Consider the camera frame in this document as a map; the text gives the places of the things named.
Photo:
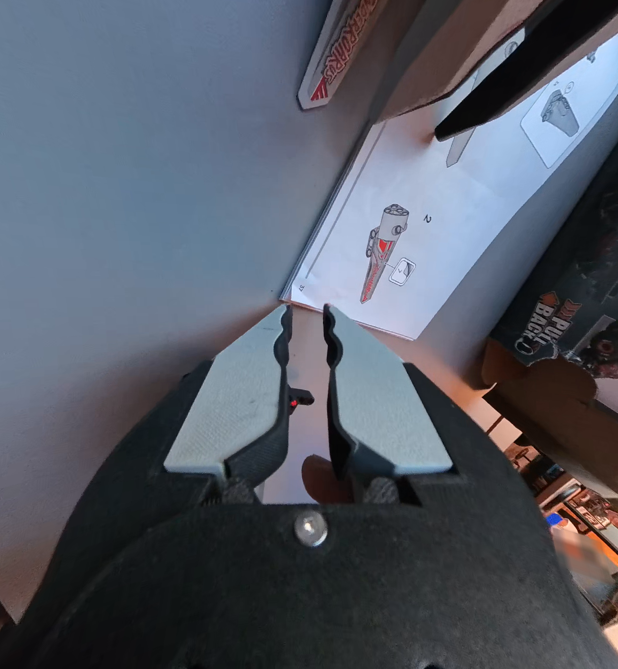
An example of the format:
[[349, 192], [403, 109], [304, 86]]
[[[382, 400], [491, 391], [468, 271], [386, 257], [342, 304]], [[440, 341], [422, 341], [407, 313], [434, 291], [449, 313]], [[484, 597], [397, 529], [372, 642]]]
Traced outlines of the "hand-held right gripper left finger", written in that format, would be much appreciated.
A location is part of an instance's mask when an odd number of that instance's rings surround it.
[[279, 306], [215, 356], [164, 461], [167, 472], [267, 479], [288, 454], [292, 309]]

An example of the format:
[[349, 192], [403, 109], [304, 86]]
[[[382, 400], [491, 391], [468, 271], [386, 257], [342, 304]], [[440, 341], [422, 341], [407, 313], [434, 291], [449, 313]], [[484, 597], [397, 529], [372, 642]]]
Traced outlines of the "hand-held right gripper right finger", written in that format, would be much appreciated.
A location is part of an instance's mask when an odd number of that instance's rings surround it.
[[402, 359], [333, 305], [324, 305], [323, 327], [337, 477], [399, 479], [451, 470], [454, 463]]

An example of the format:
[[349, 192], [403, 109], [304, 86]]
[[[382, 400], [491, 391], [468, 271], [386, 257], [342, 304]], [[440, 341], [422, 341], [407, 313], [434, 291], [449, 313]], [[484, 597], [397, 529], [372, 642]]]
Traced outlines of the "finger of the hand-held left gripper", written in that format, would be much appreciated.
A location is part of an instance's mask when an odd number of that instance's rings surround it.
[[618, 1], [546, 1], [526, 22], [525, 38], [435, 128], [453, 138], [525, 100], [564, 68], [618, 33]]
[[541, 1], [426, 1], [381, 85], [381, 120], [451, 95]]

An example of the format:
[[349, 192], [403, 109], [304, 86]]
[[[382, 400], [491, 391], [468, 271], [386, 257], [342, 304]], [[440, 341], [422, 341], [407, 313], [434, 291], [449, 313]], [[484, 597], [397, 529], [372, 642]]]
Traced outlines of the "lego instruction booklet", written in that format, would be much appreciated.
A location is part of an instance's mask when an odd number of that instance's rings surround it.
[[312, 233], [282, 300], [408, 340], [422, 333], [514, 214], [618, 95], [618, 34], [505, 113], [455, 137], [433, 127], [522, 43], [515, 32], [449, 97], [376, 123]]

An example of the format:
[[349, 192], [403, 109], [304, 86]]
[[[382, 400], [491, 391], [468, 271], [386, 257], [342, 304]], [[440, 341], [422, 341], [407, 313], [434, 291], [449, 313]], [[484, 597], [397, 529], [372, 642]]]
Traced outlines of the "dark lego set box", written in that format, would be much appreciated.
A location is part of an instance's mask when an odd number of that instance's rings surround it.
[[618, 497], [618, 142], [491, 331], [485, 400]]

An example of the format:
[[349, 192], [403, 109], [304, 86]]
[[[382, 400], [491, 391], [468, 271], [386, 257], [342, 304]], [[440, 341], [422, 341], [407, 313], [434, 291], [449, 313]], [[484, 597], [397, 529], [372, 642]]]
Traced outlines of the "person's right hand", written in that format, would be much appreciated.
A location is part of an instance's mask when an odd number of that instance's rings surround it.
[[354, 503], [353, 485], [349, 480], [339, 480], [332, 463], [312, 454], [302, 463], [302, 481], [308, 495], [320, 505]]

